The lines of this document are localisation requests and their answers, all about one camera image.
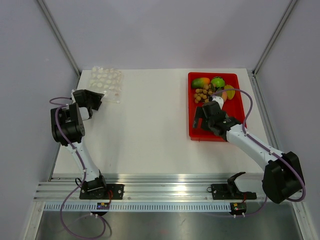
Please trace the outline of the orange peach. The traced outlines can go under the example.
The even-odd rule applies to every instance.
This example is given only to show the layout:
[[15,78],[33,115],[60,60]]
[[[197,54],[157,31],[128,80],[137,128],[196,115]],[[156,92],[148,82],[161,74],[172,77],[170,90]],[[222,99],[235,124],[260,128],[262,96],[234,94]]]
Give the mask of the orange peach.
[[226,92],[226,91],[222,92],[222,94],[221,94],[221,98],[223,99],[223,101],[224,101],[224,102],[226,102],[226,101],[227,101],[227,99],[228,99],[228,95],[227,95],[227,92]]

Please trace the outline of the clear zip top bag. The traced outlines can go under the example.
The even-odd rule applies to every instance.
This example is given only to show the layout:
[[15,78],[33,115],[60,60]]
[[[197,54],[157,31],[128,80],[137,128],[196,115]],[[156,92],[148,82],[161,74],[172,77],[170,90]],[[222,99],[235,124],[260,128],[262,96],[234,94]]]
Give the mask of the clear zip top bag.
[[87,89],[103,94],[105,102],[119,104],[122,96],[123,73],[115,68],[94,66],[91,69]]

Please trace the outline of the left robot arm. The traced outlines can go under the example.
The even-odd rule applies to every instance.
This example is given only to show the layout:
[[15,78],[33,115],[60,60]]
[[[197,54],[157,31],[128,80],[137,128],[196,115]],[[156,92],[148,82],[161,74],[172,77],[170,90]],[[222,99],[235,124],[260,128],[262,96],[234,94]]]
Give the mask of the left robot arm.
[[97,111],[104,95],[87,89],[73,90],[71,97],[49,100],[57,106],[50,110],[53,139],[72,155],[81,177],[75,180],[81,200],[98,200],[109,196],[108,186],[101,171],[94,163],[84,141],[83,121],[90,120]]

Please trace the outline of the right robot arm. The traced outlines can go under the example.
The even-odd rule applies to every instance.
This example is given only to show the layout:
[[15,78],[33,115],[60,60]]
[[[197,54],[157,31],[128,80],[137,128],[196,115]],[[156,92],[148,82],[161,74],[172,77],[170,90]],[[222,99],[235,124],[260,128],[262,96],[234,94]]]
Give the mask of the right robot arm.
[[221,137],[241,149],[263,170],[260,188],[274,203],[300,202],[306,197],[306,185],[299,157],[292,151],[284,153],[265,144],[249,133],[244,124],[222,110],[223,99],[216,96],[196,107],[193,128]]

